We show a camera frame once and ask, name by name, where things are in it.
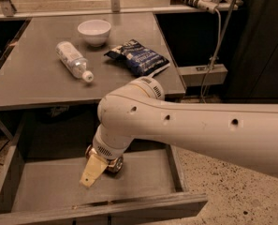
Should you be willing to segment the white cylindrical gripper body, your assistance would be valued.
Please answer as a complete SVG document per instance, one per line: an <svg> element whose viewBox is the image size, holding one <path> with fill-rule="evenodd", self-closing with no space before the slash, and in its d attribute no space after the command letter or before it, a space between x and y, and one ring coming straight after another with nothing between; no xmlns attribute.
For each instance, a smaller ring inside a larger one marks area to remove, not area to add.
<svg viewBox="0 0 278 225"><path fill-rule="evenodd" d="M114 134L100 125L93 138L93 148L101 157L114 160L124 153L132 141L133 138Z"/></svg>

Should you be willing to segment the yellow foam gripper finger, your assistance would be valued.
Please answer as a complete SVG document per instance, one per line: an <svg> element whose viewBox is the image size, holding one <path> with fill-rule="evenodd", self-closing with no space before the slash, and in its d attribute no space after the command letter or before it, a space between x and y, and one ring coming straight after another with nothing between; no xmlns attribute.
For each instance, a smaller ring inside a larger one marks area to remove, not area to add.
<svg viewBox="0 0 278 225"><path fill-rule="evenodd" d="M80 183L89 188L106 170L108 162L99 155L92 154L82 173Z"/></svg>

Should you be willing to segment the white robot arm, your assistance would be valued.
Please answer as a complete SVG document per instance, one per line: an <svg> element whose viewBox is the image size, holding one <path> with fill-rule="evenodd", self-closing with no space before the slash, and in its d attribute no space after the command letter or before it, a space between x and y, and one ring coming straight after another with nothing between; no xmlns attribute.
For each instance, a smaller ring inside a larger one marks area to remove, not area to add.
<svg viewBox="0 0 278 225"><path fill-rule="evenodd" d="M135 139L156 141L278 178L278 104L188 104L165 101L160 83L140 77L105 95L80 182L90 187L118 171Z"/></svg>

